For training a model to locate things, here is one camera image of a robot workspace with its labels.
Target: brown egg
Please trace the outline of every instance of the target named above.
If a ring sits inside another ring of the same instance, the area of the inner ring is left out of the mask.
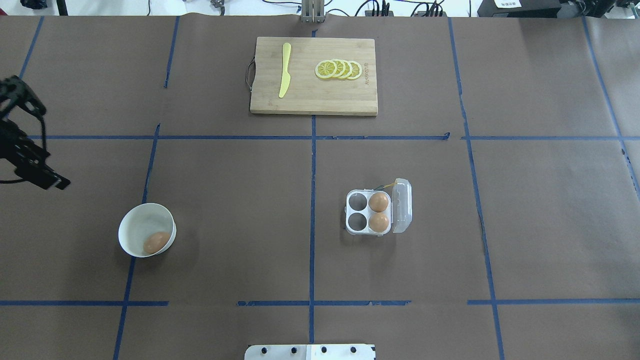
[[[369,227],[376,233],[382,233],[389,226],[389,218],[383,213],[375,213],[369,218]]]
[[[166,245],[170,237],[171,234],[164,231],[149,236],[149,238],[145,241],[145,252],[147,254],[155,254]]]
[[[383,192],[375,193],[369,199],[369,207],[377,213],[385,211],[387,206],[389,206],[389,199],[387,198],[387,194]]]

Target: plastic egg holder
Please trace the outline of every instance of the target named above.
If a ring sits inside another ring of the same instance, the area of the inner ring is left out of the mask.
[[[375,193],[383,193],[389,200],[389,205],[382,211],[389,219],[387,228],[378,233],[369,227],[369,219],[377,212],[369,207],[369,199]],[[391,189],[391,197],[384,191],[351,190],[346,198],[347,206],[345,228],[351,235],[383,236],[393,228],[394,233],[403,233],[413,220],[411,184],[406,179],[396,179]]]

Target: empty egg slot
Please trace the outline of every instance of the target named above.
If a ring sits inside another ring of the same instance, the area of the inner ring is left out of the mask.
[[[349,197],[349,207],[355,211],[364,210],[367,207],[367,197],[361,193],[354,193]]]
[[[349,227],[354,231],[361,231],[367,227],[367,218],[361,213],[353,213],[349,217]]]

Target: yellow knife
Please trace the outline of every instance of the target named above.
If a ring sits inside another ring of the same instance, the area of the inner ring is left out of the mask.
[[[291,75],[289,75],[289,57],[291,56],[291,44],[286,42],[282,44],[282,80],[280,81],[280,94],[282,99],[289,89]]]

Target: black robotic arm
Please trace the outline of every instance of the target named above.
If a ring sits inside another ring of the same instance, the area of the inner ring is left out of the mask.
[[[37,146],[16,123],[6,118],[16,106],[40,122],[42,147]],[[20,177],[0,181],[0,184],[29,181],[43,189],[51,186],[64,189],[70,184],[67,178],[45,164],[51,155],[47,151],[47,131],[43,118],[46,113],[47,109],[23,80],[12,76],[0,81],[0,159],[7,159],[16,166],[14,172]]]

